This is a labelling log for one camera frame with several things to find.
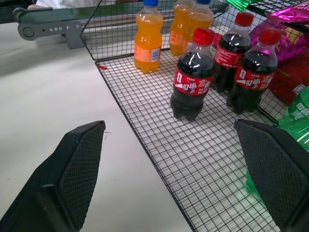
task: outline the cola bottle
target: cola bottle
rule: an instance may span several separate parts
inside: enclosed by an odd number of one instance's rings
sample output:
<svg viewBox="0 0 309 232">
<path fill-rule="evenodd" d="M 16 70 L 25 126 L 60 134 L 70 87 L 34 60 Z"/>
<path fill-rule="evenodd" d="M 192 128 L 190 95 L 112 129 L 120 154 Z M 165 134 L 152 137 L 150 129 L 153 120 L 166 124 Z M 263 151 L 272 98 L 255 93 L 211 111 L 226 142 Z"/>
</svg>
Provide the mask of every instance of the cola bottle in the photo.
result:
<svg viewBox="0 0 309 232">
<path fill-rule="evenodd" d="M 210 53 L 213 37 L 212 30 L 197 28 L 192 46 L 178 60 L 174 91 L 170 98 L 175 118 L 195 120 L 203 108 L 214 73 L 214 62 Z"/>
<path fill-rule="evenodd" d="M 275 46 L 281 35 L 279 29 L 263 29 L 257 44 L 242 57 L 234 76 L 233 89 L 226 100 L 235 113 L 253 112 L 258 107 L 277 70 Z"/>
<path fill-rule="evenodd" d="M 218 93 L 233 88 L 236 68 L 243 54 L 251 47 L 249 26 L 253 21 L 253 14 L 239 12 L 235 19 L 235 26 L 219 41 L 215 61 L 215 73 L 211 87 Z"/>
</svg>

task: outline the white surface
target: white surface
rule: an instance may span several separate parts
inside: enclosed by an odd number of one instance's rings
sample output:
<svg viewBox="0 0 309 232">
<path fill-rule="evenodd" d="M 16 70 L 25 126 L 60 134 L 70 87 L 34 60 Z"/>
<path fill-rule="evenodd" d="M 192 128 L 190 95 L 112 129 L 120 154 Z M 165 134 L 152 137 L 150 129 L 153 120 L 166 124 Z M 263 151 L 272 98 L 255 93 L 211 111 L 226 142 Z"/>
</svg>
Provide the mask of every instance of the white surface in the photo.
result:
<svg viewBox="0 0 309 232">
<path fill-rule="evenodd" d="M 61 36 L 23 40 L 0 25 L 0 217 L 62 136 L 105 120 L 85 232 L 189 232 L 85 49 Z"/>
</svg>

